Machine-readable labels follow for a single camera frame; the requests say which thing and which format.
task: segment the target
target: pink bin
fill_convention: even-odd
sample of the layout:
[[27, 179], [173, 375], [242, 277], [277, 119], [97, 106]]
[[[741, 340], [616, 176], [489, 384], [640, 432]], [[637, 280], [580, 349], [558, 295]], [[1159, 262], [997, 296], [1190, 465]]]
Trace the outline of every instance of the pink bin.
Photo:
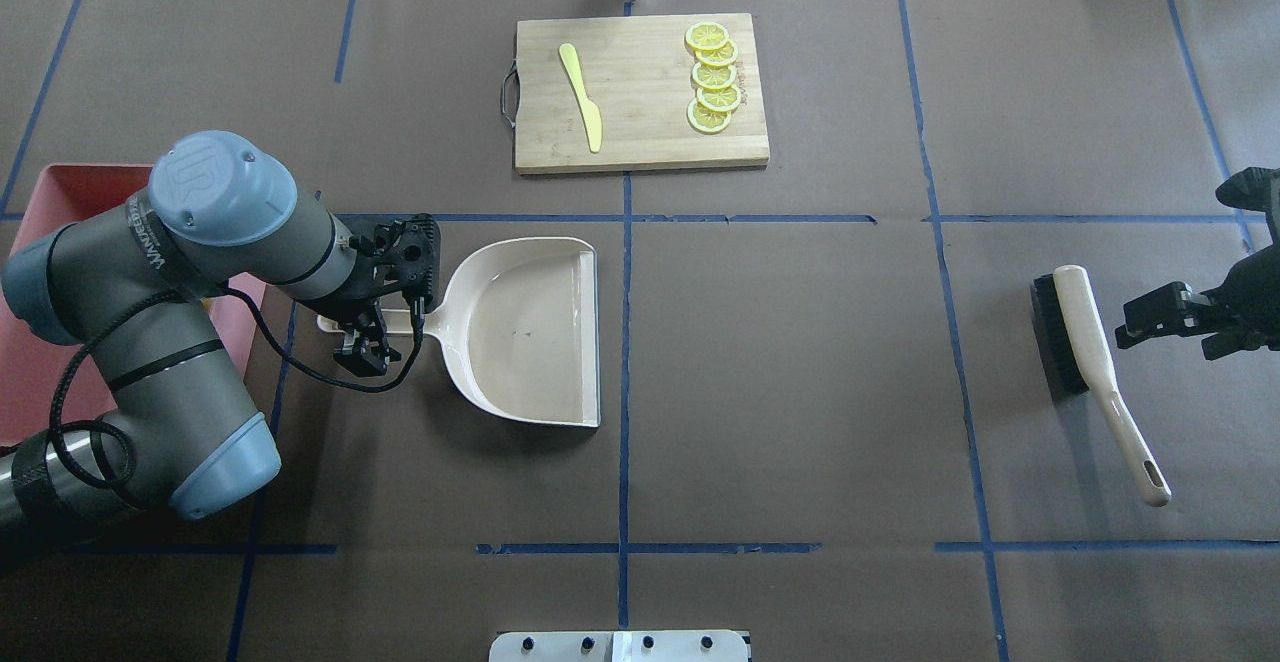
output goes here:
[[[123, 204], [146, 187], [150, 165], [50, 165], [40, 173], [10, 255], [67, 223], [88, 219]], [[233, 287], [262, 302], [266, 283], [238, 275]], [[253, 346], [253, 316], [238, 300], [219, 297], [209, 310], [218, 334], [241, 375]], [[59, 347], [31, 334], [0, 301], [0, 446], [13, 446], [49, 426], [49, 402], [77, 347]], [[63, 420], [91, 420], [115, 407], [93, 361], [72, 384]]]

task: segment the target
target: hand brush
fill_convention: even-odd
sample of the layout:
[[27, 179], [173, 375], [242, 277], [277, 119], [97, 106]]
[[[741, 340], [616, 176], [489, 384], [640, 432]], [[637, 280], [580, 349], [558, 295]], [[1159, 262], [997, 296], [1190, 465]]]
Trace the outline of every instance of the hand brush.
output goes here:
[[1060, 266], [1052, 275], [1036, 279], [1032, 302], [1043, 324], [1041, 357], [1046, 371], [1057, 378], [1064, 392], [1093, 391], [1142, 501], [1164, 507], [1172, 493], [1120, 396], [1089, 274], [1076, 265]]

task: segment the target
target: wooden cutting board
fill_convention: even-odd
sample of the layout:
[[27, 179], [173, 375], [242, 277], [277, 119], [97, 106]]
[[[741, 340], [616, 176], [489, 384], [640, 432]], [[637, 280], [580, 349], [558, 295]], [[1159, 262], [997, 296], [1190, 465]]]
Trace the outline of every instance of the wooden cutting board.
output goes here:
[[[695, 131], [685, 118], [694, 100], [695, 59], [685, 29], [718, 20], [739, 47], [742, 105], [717, 134]], [[599, 152], [586, 131], [559, 46], [577, 47], [586, 93], [600, 108]], [[521, 20], [516, 26], [516, 172], [520, 174], [764, 166], [769, 134], [749, 14], [632, 15]]]

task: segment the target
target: blue joint cap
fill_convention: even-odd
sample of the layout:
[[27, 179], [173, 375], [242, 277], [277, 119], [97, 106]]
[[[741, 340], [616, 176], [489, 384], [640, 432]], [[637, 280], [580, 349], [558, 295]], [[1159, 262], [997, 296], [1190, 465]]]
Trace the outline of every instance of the blue joint cap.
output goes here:
[[266, 426], [266, 417], [259, 412], [174, 489], [169, 506], [183, 520], [200, 520], [253, 494], [279, 471], [275, 438]]
[[156, 160], [151, 207], [169, 230], [210, 247], [257, 242], [293, 214], [298, 187], [275, 157], [241, 134], [187, 134]]
[[49, 257], [54, 254], [58, 236], [69, 225], [60, 228], [20, 248], [4, 268], [0, 275], [0, 289], [9, 302], [13, 316], [27, 323], [31, 333], [54, 344], [78, 344], [79, 341], [64, 328], [54, 310], [49, 296]]

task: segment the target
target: yellow knife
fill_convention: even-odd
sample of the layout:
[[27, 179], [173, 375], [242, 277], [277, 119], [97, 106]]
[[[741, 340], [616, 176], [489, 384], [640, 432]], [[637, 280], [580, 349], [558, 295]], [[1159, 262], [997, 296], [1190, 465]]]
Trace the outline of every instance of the yellow knife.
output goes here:
[[586, 96], [586, 85], [582, 85], [582, 65], [577, 61], [577, 49], [572, 44], [561, 45], [561, 61], [568, 73], [570, 83], [573, 86], [573, 96], [577, 97], [577, 109], [582, 111], [582, 125], [586, 127], [586, 147], [591, 152], [600, 151], [600, 108]]

